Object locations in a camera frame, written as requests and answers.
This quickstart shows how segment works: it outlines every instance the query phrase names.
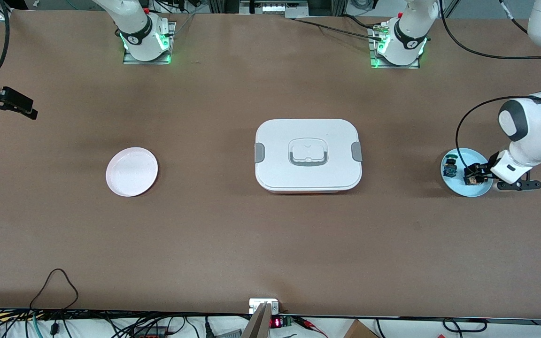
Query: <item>green led light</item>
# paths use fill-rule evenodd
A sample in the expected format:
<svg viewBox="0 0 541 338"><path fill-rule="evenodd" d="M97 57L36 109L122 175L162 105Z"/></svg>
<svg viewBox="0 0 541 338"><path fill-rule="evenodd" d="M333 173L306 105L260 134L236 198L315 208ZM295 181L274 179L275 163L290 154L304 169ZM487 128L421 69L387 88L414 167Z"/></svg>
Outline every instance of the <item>green led light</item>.
<svg viewBox="0 0 541 338"><path fill-rule="evenodd" d="M167 49L168 47L168 38L164 37L164 39L159 35L155 34L156 39L158 40L158 43L160 44L160 48Z"/></svg>
<svg viewBox="0 0 541 338"><path fill-rule="evenodd" d="M389 34L387 34L387 35L385 36L385 38L383 39L382 43L380 43L380 44L378 45L378 51L379 51L380 53L385 52L385 49L387 48L387 45L389 44L389 41L391 41L391 38L389 37Z"/></svg>
<svg viewBox="0 0 541 338"><path fill-rule="evenodd" d="M124 37L122 36L122 34L120 34L120 40L122 40L122 44L124 45L124 49L128 51L129 47L126 45L126 41L124 40Z"/></svg>
<svg viewBox="0 0 541 338"><path fill-rule="evenodd" d="M423 48L425 47L425 44L427 43L427 38L423 40L423 43L421 43L421 49L419 50L419 56L423 53Z"/></svg>

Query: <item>metal mounting plate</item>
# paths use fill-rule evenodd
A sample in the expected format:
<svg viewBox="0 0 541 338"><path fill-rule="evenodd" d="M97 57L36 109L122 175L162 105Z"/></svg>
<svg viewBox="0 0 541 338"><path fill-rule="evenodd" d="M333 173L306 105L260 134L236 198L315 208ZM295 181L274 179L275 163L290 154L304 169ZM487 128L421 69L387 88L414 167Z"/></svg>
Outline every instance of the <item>metal mounting plate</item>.
<svg viewBox="0 0 541 338"><path fill-rule="evenodd" d="M168 37L168 50L160 54L159 57L155 58L151 61L139 61L136 58L133 58L133 56L125 49L124 50L124 57L123 57L123 64L170 64L170 61L172 60L172 46L174 45L174 30L177 26L176 21L167 21L168 26L162 28L162 34L170 34Z"/></svg>
<svg viewBox="0 0 541 338"><path fill-rule="evenodd" d="M249 314L253 315L261 303L270 302L272 304L272 314L279 314L279 301L275 298L249 298Z"/></svg>
<svg viewBox="0 0 541 338"><path fill-rule="evenodd" d="M370 37L378 37L378 33L371 28L367 28L367 34ZM412 64L408 66L397 66L391 62L385 60L385 57L377 52L377 45L380 42L369 38L369 51L371 53L371 66L373 68L402 68L402 69L419 69L419 58L417 58Z"/></svg>

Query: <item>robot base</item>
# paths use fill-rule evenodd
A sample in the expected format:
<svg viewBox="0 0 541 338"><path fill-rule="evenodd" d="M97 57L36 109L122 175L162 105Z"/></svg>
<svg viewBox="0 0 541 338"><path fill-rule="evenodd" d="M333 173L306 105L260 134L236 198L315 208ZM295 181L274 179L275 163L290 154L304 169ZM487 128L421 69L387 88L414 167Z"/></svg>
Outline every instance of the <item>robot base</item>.
<svg viewBox="0 0 541 338"><path fill-rule="evenodd" d="M486 158L483 157L483 155L475 152L475 150L472 149L460 148L460 154L464 158L464 162L467 165L472 165L473 163L487 162ZM446 163L446 156L449 155L455 155L457 157L455 177L447 177L443 175L444 164ZM494 179L488 179L487 182L477 185L464 184L464 165L458 157L458 152L456 151L456 149L453 149L449 151L444 156L444 158L442 158L442 162L440 164L440 176L442 177L442 180L444 180L446 186L448 186L448 188L455 193L465 197L479 197L490 191L490 189L492 188L492 184L494 184Z"/></svg>
<svg viewBox="0 0 541 338"><path fill-rule="evenodd" d="M377 32L372 30L371 28L367 28L367 34L371 37L378 37L379 35ZM397 66L395 64L392 64L391 62L387 61L384 56L380 55L377 52L377 49L380 48L380 44L382 42L369 39L369 51L371 53L371 66L373 68L402 68L402 69L419 69L419 58L417 57L416 60L412 64L408 64L406 66Z"/></svg>
<svg viewBox="0 0 541 338"><path fill-rule="evenodd" d="M164 51L162 54L160 54L159 57L155 58L154 60L150 61L140 61L134 58L127 49L124 49L124 57L123 57L123 64L170 64L170 61L172 60L172 45L174 45L174 30L177 26L177 23L175 21L167 21L164 19L164 22L168 24L168 28L163 27L162 32L168 33L170 36L167 38L168 42L168 50Z"/></svg>

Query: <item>black cable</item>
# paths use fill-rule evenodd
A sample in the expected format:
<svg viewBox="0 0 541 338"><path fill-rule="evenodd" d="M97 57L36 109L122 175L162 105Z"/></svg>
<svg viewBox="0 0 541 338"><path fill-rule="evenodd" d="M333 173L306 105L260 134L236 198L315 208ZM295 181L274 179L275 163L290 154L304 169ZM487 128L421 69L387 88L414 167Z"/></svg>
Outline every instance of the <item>black cable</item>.
<svg viewBox="0 0 541 338"><path fill-rule="evenodd" d="M128 325L122 330L119 330L111 338L121 338L122 336L126 336L127 334L132 334L136 327L138 327L139 325L144 325L145 323L152 319L155 319L156 317L159 317L159 312L152 312L148 313L146 316L139 317L139 319L135 323Z"/></svg>
<svg viewBox="0 0 541 338"><path fill-rule="evenodd" d="M64 323L64 329L66 329L66 334L68 334L69 338L72 338L72 335L70 334L70 330L68 329L68 325L66 325L66 318L62 316L62 323Z"/></svg>
<svg viewBox="0 0 541 338"><path fill-rule="evenodd" d="M453 323L455 325L456 329L449 328L448 325L446 325L446 321L449 322L449 323ZM444 320L442 321L442 326L444 326L444 329L447 329L448 331L450 331L452 333L458 333L459 337L463 338L463 336L462 336L463 332L465 332L465 333L479 333L479 332L485 331L487 329L487 321L482 321L481 323L483 323L483 327L481 329L462 330L462 329L460 329L458 323L454 319L452 319L452 318L444 318Z"/></svg>
<svg viewBox="0 0 541 338"><path fill-rule="evenodd" d="M172 336L173 334L175 334L175 333L181 331L181 330L183 329L183 327L185 327L185 317L183 317L183 325L181 325L181 327L178 328L177 331L171 332L171 331L170 331L170 322L172 322L172 319L174 319L174 317L171 317L171 318L170 318L170 320L168 321L168 325L167 325L167 327L166 327L166 335L167 335L167 336Z"/></svg>
<svg viewBox="0 0 541 338"><path fill-rule="evenodd" d="M9 330L9 327L8 327L8 321L7 321L7 320L6 320L6 321L2 321L2 319L7 319L7 318L9 318L10 316L13 316L13 314L14 314L14 313L17 313L17 312L18 312L18 311L16 311L16 312L9 312L9 313L7 313L6 315L0 316L0 321L1 321L0 327L2 327L2 325L6 325L6 331L4 331L4 333L0 336L0 338L3 338L4 336L6 336L8 330Z"/></svg>
<svg viewBox="0 0 541 338"><path fill-rule="evenodd" d="M185 321L186 321L189 325L191 325L191 327L193 327L193 329L195 330L195 335L197 336L197 338L200 338L200 334L199 334L199 332L197 331L197 329L195 328L195 325L193 325L193 324L189 321L189 319L188 319L187 317L183 317L183 318L185 318Z"/></svg>
<svg viewBox="0 0 541 338"><path fill-rule="evenodd" d="M168 2L162 2L162 0L154 0L157 2L158 5L160 5L162 8L164 8L165 10L168 11L168 13L172 13L172 11L170 9L168 9L168 7L171 7L171 8L176 8L182 12L187 12L188 14L190 13L187 9L185 8L180 8L179 6L175 6L173 4L170 4Z"/></svg>
<svg viewBox="0 0 541 338"><path fill-rule="evenodd" d="M452 41L455 42L455 44L457 44L459 47L466 50L467 52L470 52L479 56L485 56L487 58L500 59L500 60L536 60L536 59L541 60L541 56L500 56L500 55L492 55L492 54L477 52L466 47L465 45L460 43L459 40L457 40L455 36L452 34L452 32L450 31L450 28L448 27L448 24L446 23L446 19L444 17L444 1L439 0L439 2L440 2L440 14L442 17L442 23L444 24L444 29L446 30L446 33L448 33L448 35L450 36Z"/></svg>
<svg viewBox="0 0 541 338"><path fill-rule="evenodd" d="M66 271L64 271L63 269L61 268L55 268L53 269L51 272L49 272L49 275L47 276L47 279L45 279L45 283L43 284L43 286L41 287L41 289L39 290L39 292L37 293L37 295L32 298L30 304L28 304L28 308L29 310L32 310L32 304L37 300L37 298L41 295L41 293L43 292L43 290L45 290L45 287L47 286L47 283L49 283L49 279L51 278L51 276L54 274L54 272L56 271L60 271L64 274L64 277L66 278L66 282L68 282L68 285L70 285L70 287L75 291L75 299L70 303L68 304L67 306L64 306L62 308L62 310L66 310L67 308L71 307L73 304L75 304L75 302L77 302L77 300L79 300L79 291L77 290L77 288L75 287L74 284L72 284L72 282L70 281L70 278L68 278L68 274L66 274Z"/></svg>
<svg viewBox="0 0 541 338"><path fill-rule="evenodd" d="M11 322L10 325L7 325L6 324L6 331L3 332L3 334L1 335L1 338L6 338L7 337L7 332L9 331L9 329L11 329L11 327L15 324L15 322L19 319L19 316L15 317L14 320Z"/></svg>
<svg viewBox="0 0 541 338"><path fill-rule="evenodd" d="M488 103L492 103L492 102L496 102L496 101L500 101L500 100L510 100L510 99L532 99L532 100L539 100L539 101L541 101L541 98L538 98L537 96L532 96L532 95L512 95L512 96L502 96L502 97L500 97L500 98L495 98L495 99L491 99L491 100L487 100L487 101L484 101L484 102L482 102L482 103L479 103L478 105L476 105L475 107L473 107L472 109L470 109L466 114L464 114L463 117L460 119L460 122L459 122L458 126L456 127L455 144L456 144L456 152L457 152L458 155L459 155L460 162L462 162L462 164L464 165L465 168L468 168L469 166L466 165L466 163L464 162L464 159L462 158L462 154L460 153L460 147L459 147L459 142L458 142L460 126L462 126L464 120L465 120L471 113L473 113L473 112L475 111L475 109L478 109L479 107L482 107L482 106L484 106L484 105L487 105ZM485 174L475 173L475 171L472 171L472 173L473 173L474 175L477 175L477 176L486 177Z"/></svg>
<svg viewBox="0 0 541 338"><path fill-rule="evenodd" d="M523 33L527 34L526 28L521 26L521 24L519 22L517 22L517 20L515 20L515 18L511 19L511 21L515 24L515 26L519 27L519 29L522 30Z"/></svg>
<svg viewBox="0 0 541 338"><path fill-rule="evenodd" d="M215 338L215 334L210 327L210 322L208 321L208 316L206 316L206 322L204 323L204 328L206 329L206 338Z"/></svg>
<svg viewBox="0 0 541 338"><path fill-rule="evenodd" d="M383 334L383 330L381 329L381 324L379 323L378 319L375 319L377 321L377 329L379 330L379 334L381 335L381 338L385 338L385 335Z"/></svg>
<svg viewBox="0 0 541 338"><path fill-rule="evenodd" d="M145 333L144 333L143 335L147 337L148 334L149 334L149 332L152 330L152 328L153 328L154 326L156 326L157 323L158 323L159 321L161 321L162 319L163 319L163 317L158 318L158 319L154 319L151 323L149 323L148 325L145 325L145 326L143 327L143 329L142 329L142 331L145 330Z"/></svg>
<svg viewBox="0 0 541 338"><path fill-rule="evenodd" d="M24 320L24 333L26 334L26 338L28 337L28 312L26 313L26 318Z"/></svg>
<svg viewBox="0 0 541 338"><path fill-rule="evenodd" d="M4 0L0 0L0 5L3 12L4 24L6 26L6 37L4 38L4 47L1 51L1 56L0 56L0 69L1 69L1 66L3 66L4 61L6 60L7 50L9 47L9 13L7 12L7 6Z"/></svg>
<svg viewBox="0 0 541 338"><path fill-rule="evenodd" d="M347 17L347 18L349 18L349 19L352 19L352 21L354 21L357 25L362 26L362 27L364 27L364 28L371 28L371 29L373 29L373 26L376 26L376 25L380 25L380 24L381 24L380 22L378 22L378 23L372 23L372 24L370 24L370 25L366 25L366 24L364 24L363 22L361 22L360 20L358 20L354 15L343 14L343 15L341 15L341 16Z"/></svg>
<svg viewBox="0 0 541 338"><path fill-rule="evenodd" d="M309 25L317 26L317 27L320 27L320 28L326 28L327 30L336 31L336 32L340 32L340 33L343 33L343 34L348 34L348 35L351 35L351 36L370 38L370 39L375 40L375 41L381 41L381 38L379 38L379 37L372 37L372 36L358 34L358 33L354 33L354 32L348 32L348 31L345 31L345 30L340 30L339 28L334 28L334 27L321 25L320 23L316 23L316 22L301 21L301 20L296 20L296 19L292 19L292 20L297 21L297 22L307 23Z"/></svg>
<svg viewBox="0 0 541 338"><path fill-rule="evenodd" d="M112 319L109 316L106 315L107 313L104 312L104 315L100 315L100 314L94 312L93 314L98 316L98 317L101 317L101 318L105 319L105 321L107 321L111 325L112 330L114 330L114 333L118 333L118 326L116 326L113 323Z"/></svg>

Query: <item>electrical wire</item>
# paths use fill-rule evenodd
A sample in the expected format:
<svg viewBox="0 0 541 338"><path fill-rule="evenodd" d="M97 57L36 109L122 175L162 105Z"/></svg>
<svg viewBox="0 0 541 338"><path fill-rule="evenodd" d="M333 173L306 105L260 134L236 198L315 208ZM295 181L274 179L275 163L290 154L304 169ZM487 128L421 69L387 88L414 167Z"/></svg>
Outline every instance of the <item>electrical wire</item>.
<svg viewBox="0 0 541 338"><path fill-rule="evenodd" d="M316 327L315 327L314 329L312 329L312 330L313 330L314 332L318 332L318 333L322 334L323 336L325 336L325 338L329 338L329 336L327 336L324 332L322 332L320 329L318 329L318 328L316 328Z"/></svg>
<svg viewBox="0 0 541 338"><path fill-rule="evenodd" d="M460 118L460 122L458 124L458 126L456 127L456 133L455 133L455 145L456 145L456 152L458 153L459 155L459 158L460 158L460 162L462 162L462 164L464 165L465 168L468 168L469 166L464 162L464 158L462 157L462 154L460 153L460 147L459 147L459 132L460 132L460 126L462 126L464 120L471 114L475 111L475 109L478 109L479 107L482 107L484 105L487 105L488 103L492 103L492 102L496 102L496 101L501 101L501 100L510 100L510 99L532 99L532 100L538 100L538 101L541 101L541 98L538 98L537 96L533 96L533 95L512 95L512 96L502 96L500 98L495 98L495 99L491 99L491 100L487 100L487 101L484 101L482 103L479 103L478 105L476 105L475 107L473 107L472 109L470 109L466 114L463 115L462 118ZM472 171L472 173L474 175L477 175L477 176L481 176L481 177L486 177L485 174L482 174L482 173L476 173L475 171Z"/></svg>
<svg viewBox="0 0 541 338"><path fill-rule="evenodd" d="M444 29L446 30L446 33L450 36L452 41L455 42L455 44L458 45L458 47L461 47L462 49L466 50L467 52L473 53L475 55L484 56L487 58L494 58L494 59L500 59L500 60L541 60L541 56L500 56L500 55L492 55L492 54L486 54L482 52L477 52L472 50L471 48L466 47L462 43L460 43L459 40L455 38L455 36L452 34L450 28L448 27L448 24L446 22L445 16L444 16L444 0L438 0L440 2L440 14L442 17L442 23L444 24Z"/></svg>
<svg viewBox="0 0 541 338"><path fill-rule="evenodd" d="M195 13L197 13L198 11L204 9L204 6L201 6L200 8L196 9L195 11L193 11L193 13L191 13L191 15L189 15L189 17L187 18L187 20L185 20L185 22L183 22L183 24L178 28L178 30L174 31L174 35L176 36L179 32L181 32L181 30L183 29L183 27L185 27L185 25L187 24L187 22L189 22L191 19L193 19L193 17L195 16Z"/></svg>
<svg viewBox="0 0 541 338"><path fill-rule="evenodd" d="M365 11L363 11L363 12L360 12L360 13L354 15L354 16L362 16L362 15L365 15L365 14L369 13L369 12L372 11L372 10L373 10L372 8L371 8L371 9L367 9L367 10L365 10Z"/></svg>
<svg viewBox="0 0 541 338"><path fill-rule="evenodd" d="M506 13L506 17L510 19L517 28L519 28L523 33L527 34L527 29L523 27L517 20L515 20L515 17L513 16L513 13L510 11L509 6L507 6L506 2L504 0L498 0L500 2L500 6L504 9L504 12Z"/></svg>
<svg viewBox="0 0 541 338"><path fill-rule="evenodd" d="M446 325L446 322L449 322L449 323L453 323L456 327L456 329L451 329L448 327L448 325ZM462 330L460 328L460 326L458 325L458 323L452 319L452 318L444 318L444 320L442 321L442 326L444 327L444 329L452 332L452 333L458 333L459 334L459 337L460 338L463 338L462 334L463 332L466 332L466 333L479 333L479 332L483 332L487 329L487 321L482 321L481 323L483 323L483 327L481 327L481 329L477 329L477 330Z"/></svg>
<svg viewBox="0 0 541 338"><path fill-rule="evenodd" d="M180 8L179 6L175 6L173 4L170 4L169 2L163 2L162 0L154 0L158 5L160 5L162 8L164 8L165 10L168 11L168 13L173 13L170 9L168 9L168 7L171 7L171 8L176 8L178 10L180 10L181 12L187 12L189 13L189 11L185 8Z"/></svg>
<svg viewBox="0 0 541 338"><path fill-rule="evenodd" d="M527 30L525 27L521 26L521 24L519 22L517 22L517 20L515 20L515 18L512 18L511 21L515 24L515 26L517 26L523 33L526 33L527 34Z"/></svg>
<svg viewBox="0 0 541 338"><path fill-rule="evenodd" d="M195 325L193 325L193 324L189 321L189 319L188 319L187 317L183 317L183 318L185 318L185 321L186 321L189 325L191 325L191 327L193 327L193 329L195 330L195 335L197 336L197 338L200 338L200 334L198 333L197 329L195 328Z"/></svg>
<svg viewBox="0 0 541 338"><path fill-rule="evenodd" d="M378 319L375 319L377 322L377 329L379 330L379 334L381 335L381 338L385 338L385 335L383 334L383 330L381 329L381 324L379 323Z"/></svg>
<svg viewBox="0 0 541 338"><path fill-rule="evenodd" d="M6 323L6 331L3 332L3 334L1 335L1 338L5 338L7 336L7 332L9 331L9 329L11 329L11 327L15 324L15 322L18 319L19 319L19 316L15 317L10 325L7 324L7 321L4 322L4 323Z"/></svg>
<svg viewBox="0 0 541 338"><path fill-rule="evenodd" d="M135 323L131 325L127 325L127 327L124 327L124 329L119 330L111 338L116 338L116 337L121 338L122 336L126 336L127 334L133 335L135 328L139 327L140 325L144 325L145 323L147 323L148 321L152 320L155 317L158 317L158 313L159 312L154 312L152 314L139 317L139 319Z"/></svg>
<svg viewBox="0 0 541 338"><path fill-rule="evenodd" d="M9 13L7 12L7 6L4 0L0 0L0 5L3 12L4 25L6 26L6 36L4 38L4 46L3 46L3 49L1 51L1 56L0 56L0 69L1 69L1 66L3 66L4 61L6 60L6 55L7 55L7 51L9 47Z"/></svg>
<svg viewBox="0 0 541 338"><path fill-rule="evenodd" d="M354 21L357 25L362 26L362 27L364 27L364 28L370 28L370 29L373 29L374 26L380 25L380 24L381 24L380 22L378 22L378 23L372 23L372 24L370 24L370 25L366 25L366 24L362 23L360 20L358 20L354 15L343 14L343 15L341 15L341 16L347 17L347 18L349 18L349 19L352 19L352 21Z"/></svg>
<svg viewBox="0 0 541 338"><path fill-rule="evenodd" d="M35 328L35 332L37 333L37 336L39 338L43 338L43 334L41 334L41 330L39 330L39 326L37 325L37 313L32 313L32 325Z"/></svg>
<svg viewBox="0 0 541 338"><path fill-rule="evenodd" d="M173 334L175 334L175 333L181 331L181 330L183 329L183 327L185 327L186 319L185 319L185 317L183 317L183 325L181 325L181 327L178 328L177 331L171 332L171 331L170 331L170 323L172 322L172 319L174 319L174 317L170 317L170 320L168 321L168 325L167 325L167 327L166 327L166 332L165 332L165 334L166 334L167 336L172 336Z"/></svg>
<svg viewBox="0 0 541 338"><path fill-rule="evenodd" d="M68 283L68 285L70 285L70 287L73 289L73 291L75 291L75 299L70 303L68 304L67 306L64 306L62 308L62 310L66 310L67 308L73 306L73 304L75 304L75 302L77 302L77 300L79 300L79 291L77 290L77 288L75 287L74 284L72 284L72 282L70 281L70 278L68 277L68 274L66 274L66 271L64 271L64 269L61 269L61 268L55 268L53 269L51 272L49 272L49 275L47 275L47 279L45 279L45 283L43 283L43 286L41 287L41 289L39 290L39 292L37 293L37 295L32 298L30 304L28 304L28 308L30 310L32 310L32 304L34 304L34 302L37 300L37 298L41 295L41 293L43 292L43 290L45 290L45 287L47 286L47 283L49 283L49 279L51 278L51 276L54 274L54 272L56 271L59 271L59 272L62 272L62 274L64 274L64 277L66 278L66 282Z"/></svg>
<svg viewBox="0 0 541 338"><path fill-rule="evenodd" d="M70 2L70 0L66 0L66 2L67 2L73 9L80 10L80 9L78 9L72 2Z"/></svg>
<svg viewBox="0 0 541 338"><path fill-rule="evenodd" d="M72 338L72 335L70 334L70 330L68 329L68 325L66 325L66 318L62 317L62 323L64 323L64 329L66 329L66 334L68 334L69 338Z"/></svg>
<svg viewBox="0 0 541 338"><path fill-rule="evenodd" d="M316 23L316 22L302 21L302 20L297 20L297 19L291 19L291 20L297 21L297 22L302 22L302 23L307 23L309 25L317 26L317 27L320 27L320 28L325 28L327 30L336 31L336 32L340 32L340 33L343 33L343 34L348 34L348 35L351 35L351 36L357 36L357 37L369 38L369 39L375 40L375 41L381 41L381 38L379 38L379 37L372 37L372 36L368 36L368 35L364 35L364 34L348 32L348 31L345 31L345 30L340 30L339 28L334 28L334 27L321 25L320 23Z"/></svg>

